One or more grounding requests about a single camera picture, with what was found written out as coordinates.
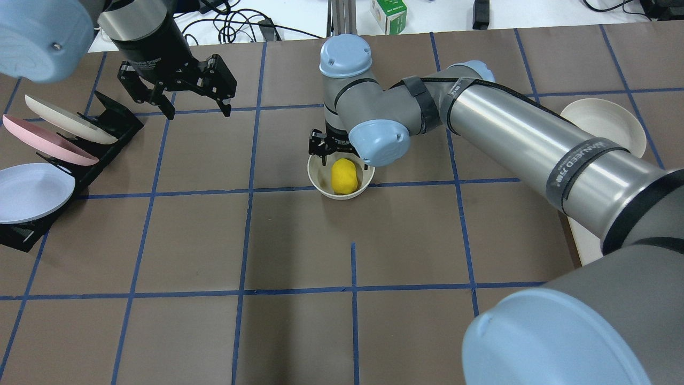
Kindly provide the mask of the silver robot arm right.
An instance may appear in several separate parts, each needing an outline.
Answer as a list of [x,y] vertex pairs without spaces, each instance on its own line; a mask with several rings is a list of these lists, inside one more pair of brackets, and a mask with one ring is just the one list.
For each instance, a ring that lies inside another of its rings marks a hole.
[[600,239],[602,256],[554,273],[489,310],[480,291],[503,282],[470,275],[472,309],[460,357],[466,384],[682,384],[682,170],[665,171],[608,138],[494,81],[481,61],[452,64],[427,78],[383,89],[371,49],[352,34],[320,53],[327,131],[313,130],[310,155],[357,156],[362,168],[403,156],[410,139],[443,124],[515,173],[513,182],[457,182],[468,261],[505,252],[520,231],[547,260],[563,251],[558,229],[532,219],[560,212]]

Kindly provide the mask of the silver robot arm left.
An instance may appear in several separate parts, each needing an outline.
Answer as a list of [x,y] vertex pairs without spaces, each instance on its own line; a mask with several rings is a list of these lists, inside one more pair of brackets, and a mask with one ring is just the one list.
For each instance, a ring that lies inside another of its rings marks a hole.
[[95,29],[124,56],[117,77],[135,103],[175,109],[166,93],[214,100],[225,117],[237,80],[220,55],[199,61],[164,1],[2,1],[1,71],[35,83],[68,78],[88,52]]

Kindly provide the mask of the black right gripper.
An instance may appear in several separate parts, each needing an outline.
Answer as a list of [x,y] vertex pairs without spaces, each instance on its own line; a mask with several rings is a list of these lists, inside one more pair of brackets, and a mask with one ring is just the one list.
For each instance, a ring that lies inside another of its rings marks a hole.
[[327,157],[333,153],[353,153],[349,134],[345,130],[327,127],[325,132],[312,129],[308,141],[308,154],[318,156],[322,166],[327,165]]

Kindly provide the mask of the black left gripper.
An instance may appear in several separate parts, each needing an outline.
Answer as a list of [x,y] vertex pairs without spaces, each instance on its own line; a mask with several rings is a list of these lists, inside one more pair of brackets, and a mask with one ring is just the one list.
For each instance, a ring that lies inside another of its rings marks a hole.
[[224,117],[231,116],[235,76],[218,54],[196,59],[176,22],[163,21],[151,34],[115,46],[126,58],[118,78],[134,102],[156,106],[173,120],[176,110],[164,92],[191,91],[212,98]]

